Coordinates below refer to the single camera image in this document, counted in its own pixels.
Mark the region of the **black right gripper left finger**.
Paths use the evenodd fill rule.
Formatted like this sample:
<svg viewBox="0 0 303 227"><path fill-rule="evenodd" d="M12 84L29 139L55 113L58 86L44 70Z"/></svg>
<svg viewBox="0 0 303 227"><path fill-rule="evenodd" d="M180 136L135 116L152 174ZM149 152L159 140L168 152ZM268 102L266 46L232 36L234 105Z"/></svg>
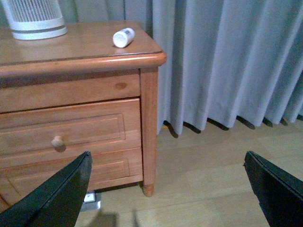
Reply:
<svg viewBox="0 0 303 227"><path fill-rule="evenodd" d="M0 215L2 227L73 227L86 195L92 156L83 152Z"/></svg>

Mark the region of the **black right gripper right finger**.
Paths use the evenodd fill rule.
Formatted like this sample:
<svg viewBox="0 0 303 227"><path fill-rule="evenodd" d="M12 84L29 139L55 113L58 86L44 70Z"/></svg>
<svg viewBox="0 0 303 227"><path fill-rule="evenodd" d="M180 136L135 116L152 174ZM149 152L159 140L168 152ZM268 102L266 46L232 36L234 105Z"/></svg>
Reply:
<svg viewBox="0 0 303 227"><path fill-rule="evenodd" d="M253 151L244 165L252 190L271 227L303 225L303 182Z"/></svg>

